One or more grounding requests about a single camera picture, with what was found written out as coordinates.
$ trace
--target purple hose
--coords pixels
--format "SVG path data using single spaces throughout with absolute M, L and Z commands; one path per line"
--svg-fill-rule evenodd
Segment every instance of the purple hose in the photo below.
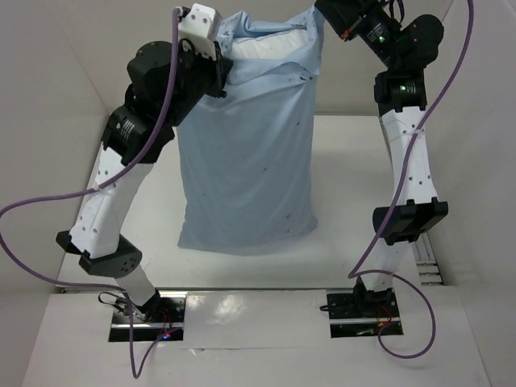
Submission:
M 430 109 L 428 109 L 428 111 L 425 113 L 421 122 L 416 127 L 414 134 L 412 135 L 412 139 L 410 140 L 409 146 L 406 149 L 405 159 L 403 160 L 402 175 L 400 176 L 400 181 L 397 185 L 396 193 L 394 194 L 393 201 L 391 202 L 389 210 L 387 211 L 387 214 L 385 215 L 384 221 L 380 225 L 378 232 L 374 235 L 374 238 L 372 239 L 371 243 L 369 244 L 368 248 L 365 250 L 364 254 L 360 258 L 360 260 L 358 261 L 356 266 L 347 275 L 347 278 L 349 278 L 349 279 L 357 278 L 357 277 L 363 276 L 364 274 L 371 274 L 371 273 L 385 274 L 385 275 L 397 278 L 398 280 L 405 282 L 408 286 L 410 286 L 412 289 L 414 289 L 422 297 L 423 301 L 427 304 L 428 310 L 430 311 L 430 316 L 432 319 L 432 335 L 431 335 L 430 342 L 425 347 L 425 349 L 423 349 L 422 351 L 420 351 L 414 355 L 398 355 L 397 353 L 390 351 L 384 345 L 384 343 L 381 341 L 381 334 L 384 331 L 384 329 L 386 327 L 388 327 L 389 325 L 383 326 L 380 329 L 380 331 L 378 332 L 378 341 L 380 342 L 380 345 L 387 351 L 387 353 L 389 353 L 390 355 L 397 357 L 399 359 L 416 359 L 420 356 L 423 356 L 428 351 L 430 351 L 430 348 L 432 347 L 432 345 L 434 345 L 435 335 L 436 335 L 434 310 L 432 309 L 432 306 L 431 306 L 430 302 L 428 301 L 428 298 L 414 284 L 410 283 L 405 278 L 400 277 L 397 274 L 387 272 L 385 270 L 366 270 L 363 272 L 359 272 L 359 270 L 362 267 L 362 265 L 364 264 L 365 260 L 368 259 L 369 254 L 371 254 L 372 250 L 376 246 L 381 235 L 384 233 L 385 228 L 387 227 L 387 224 L 389 223 L 389 220 L 393 216 L 394 209 L 396 208 L 397 201 L 399 200 L 399 198 L 402 194 L 403 185 L 405 184 L 406 174 L 407 174 L 407 170 L 409 168 L 410 153 L 412 152 L 412 149 L 414 148 L 416 139 L 418 138 L 418 132 L 421 131 L 423 125 L 428 120 L 430 115 L 434 112 L 437 105 L 440 104 L 440 102 L 443 100 L 444 95 L 450 89 L 450 86 L 452 85 L 453 81 L 457 77 L 457 73 L 459 72 L 460 68 L 462 67 L 464 58 L 466 57 L 466 53 L 468 52 L 469 42 L 471 41 L 471 36 L 472 36 L 472 32 L 473 32 L 473 21 L 475 19 L 475 6 L 473 5 L 473 0 L 468 0 L 468 8 L 469 8 L 468 30 L 466 32 L 466 39 L 464 40 L 464 46 L 462 47 L 462 51 L 460 52 L 459 60 L 457 61 L 457 64 L 456 64 L 455 68 L 453 69 L 453 73 L 451 73 L 450 79 L 448 79 L 448 82 L 444 86 L 443 90 L 441 91 L 441 93 L 439 94 L 437 99 L 435 99 L 435 102 L 432 104 Z
M 154 126 L 154 129 L 152 129 L 152 133 L 143 147 L 143 149 L 140 151 L 138 156 L 135 157 L 135 159 L 119 174 L 112 177 L 108 181 L 105 181 L 102 183 L 99 188 L 103 189 L 106 188 L 112 184 L 114 184 L 116 181 L 127 175 L 147 154 L 148 150 L 151 148 L 151 146 L 156 141 L 157 136 L 160 134 L 161 127 L 164 124 L 164 121 L 166 119 L 167 113 L 169 111 L 170 102 L 172 100 L 172 94 L 174 90 L 174 82 L 176 80 L 176 71 L 177 71 L 177 56 L 178 56 L 178 40 L 179 40 L 179 10 L 176 8 L 172 12 L 173 20 L 172 20 L 172 29 L 173 29 L 173 38 L 172 38 L 172 54 L 171 54 L 171 60 L 170 60 L 170 74 L 169 74 L 169 82 L 167 84 L 167 91 L 164 96 L 163 106 L 161 107 L 160 115 L 156 121 L 156 125 Z M 56 195 L 56 196 L 46 196 L 41 198 L 33 198 L 33 199 L 27 199 L 23 200 L 21 202 L 17 202 L 14 204 L 11 204 L 7 207 L 2 208 L 0 210 L 0 218 L 5 215 L 10 210 L 13 210 L 14 208 L 26 206 L 32 203 L 41 203 L 41 202 L 55 202 L 59 200 L 65 200 L 65 199 L 74 199 L 74 198 L 82 198 L 86 195 L 94 194 L 97 192 L 95 189 L 85 189 L 83 191 L 75 192 L 75 193 L 69 193 L 66 195 Z M 129 352 L 131 357 L 131 369 L 132 369 L 132 375 L 135 379 L 138 379 L 142 373 L 142 370 L 144 368 L 145 360 L 148 357 L 148 354 L 150 351 L 156 346 L 156 344 L 160 341 L 158 338 L 145 352 L 144 358 L 142 360 L 142 363 L 139 367 L 138 372 L 136 371 L 136 363 L 135 363 L 135 350 L 134 350 L 134 331 L 133 331 L 133 313 L 132 313 L 132 301 L 129 298 L 129 294 L 126 293 L 126 290 L 115 285 L 102 285 L 102 284 L 76 284 L 73 282 L 64 282 L 64 281 L 58 281 L 54 280 L 52 278 L 46 277 L 42 274 L 39 274 L 38 272 L 32 270 L 28 266 L 26 266 L 21 260 L 19 260 L 15 254 L 9 249 L 9 247 L 6 244 L 6 241 L 3 239 L 3 235 L 0 232 L 0 245 L 2 245 L 2 248 L 6 252 L 6 254 L 13 260 L 15 264 L 17 264 L 20 268 L 25 270 L 27 273 L 31 274 L 32 276 L 40 279 L 41 281 L 45 281 L 52 285 L 57 286 L 67 286 L 67 287 L 74 287 L 74 288 L 86 288 L 86 289 L 101 289 L 101 290 L 116 290 L 121 292 L 124 297 L 127 300 L 127 305 L 129 307 L 129 323 L 130 323 L 130 329 L 129 329 Z

